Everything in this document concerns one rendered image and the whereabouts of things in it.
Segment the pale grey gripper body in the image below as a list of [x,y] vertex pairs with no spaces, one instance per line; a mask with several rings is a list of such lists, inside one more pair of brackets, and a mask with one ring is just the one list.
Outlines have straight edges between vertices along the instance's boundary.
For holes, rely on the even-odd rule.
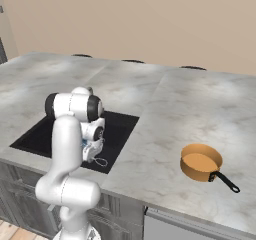
[[95,156],[100,154],[103,149],[104,140],[97,141],[82,140],[83,160],[91,163]]

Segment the black sink basin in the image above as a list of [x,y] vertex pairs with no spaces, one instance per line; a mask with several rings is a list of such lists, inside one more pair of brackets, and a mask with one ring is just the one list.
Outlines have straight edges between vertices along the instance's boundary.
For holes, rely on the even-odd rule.
[[[108,165],[106,167],[101,167],[92,161],[91,163],[83,162],[82,167],[92,171],[108,174],[139,118],[137,116],[111,111],[105,111],[104,118],[105,131],[103,137],[105,141],[101,153],[98,154],[96,158],[106,159],[108,161]],[[14,143],[12,143],[11,147],[29,153],[34,153],[42,157],[51,158],[53,122],[53,119],[45,116]]]

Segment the grey cupboard door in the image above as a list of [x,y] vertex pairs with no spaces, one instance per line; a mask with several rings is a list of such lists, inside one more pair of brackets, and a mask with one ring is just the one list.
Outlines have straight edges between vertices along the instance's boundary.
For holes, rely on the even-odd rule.
[[0,186],[3,197],[17,224],[52,238],[56,231],[47,211],[48,205],[35,196],[35,185],[41,174],[0,162]]
[[102,240],[144,240],[144,206],[137,200],[102,193],[88,219]]

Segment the pale grey dishwasher front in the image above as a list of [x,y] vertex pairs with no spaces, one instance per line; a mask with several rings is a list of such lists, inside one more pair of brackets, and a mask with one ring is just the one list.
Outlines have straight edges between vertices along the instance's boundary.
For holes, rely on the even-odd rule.
[[256,235],[146,207],[144,240],[256,240]]

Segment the dark grey wall fitting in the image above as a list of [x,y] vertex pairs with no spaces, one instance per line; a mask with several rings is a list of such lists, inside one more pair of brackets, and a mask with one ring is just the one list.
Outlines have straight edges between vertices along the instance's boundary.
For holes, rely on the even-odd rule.
[[6,63],[8,61],[2,39],[0,37],[0,64]]

